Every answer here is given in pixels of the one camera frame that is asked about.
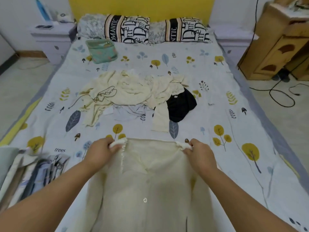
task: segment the hand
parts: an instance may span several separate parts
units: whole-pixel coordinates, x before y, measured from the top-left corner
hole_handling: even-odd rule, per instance
[[[183,152],[188,156],[191,167],[199,174],[211,173],[217,170],[217,162],[211,148],[196,139],[192,139],[189,144],[193,151],[184,149]]]
[[[83,160],[91,171],[98,172],[109,162],[111,157],[121,149],[122,145],[109,148],[108,146],[112,142],[114,142],[113,138],[102,138],[91,144]]]

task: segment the person's left arm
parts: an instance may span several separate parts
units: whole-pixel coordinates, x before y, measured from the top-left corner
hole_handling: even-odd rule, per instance
[[[109,149],[113,141],[95,141],[82,162],[0,214],[0,231],[54,232],[84,184],[121,148]]]

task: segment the person's left hand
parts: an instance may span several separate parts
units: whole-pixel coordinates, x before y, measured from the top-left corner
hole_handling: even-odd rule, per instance
[[[109,148],[108,146],[112,142],[114,142],[113,138],[102,138],[91,144],[83,160],[91,171],[98,172],[109,162],[111,157],[121,149],[122,145]]]

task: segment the pile of clothes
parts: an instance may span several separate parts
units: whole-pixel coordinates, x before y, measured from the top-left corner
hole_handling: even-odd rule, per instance
[[[106,72],[79,92],[83,100],[80,110],[87,112],[83,124],[93,126],[111,106],[117,111],[116,119],[126,119],[122,115],[126,111],[131,118],[140,116],[147,106],[155,111],[152,130],[168,132],[170,120],[181,121],[197,105],[184,86],[188,85],[183,75],[140,79],[127,71]]]
[[[0,213],[59,177],[69,160],[65,154],[39,158],[31,148],[13,147],[1,147],[0,157]]]

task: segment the yellow headboard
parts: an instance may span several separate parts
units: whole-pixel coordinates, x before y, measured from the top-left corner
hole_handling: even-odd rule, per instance
[[[69,0],[77,20],[84,14],[141,15],[151,22],[196,17],[208,24],[214,0]]]

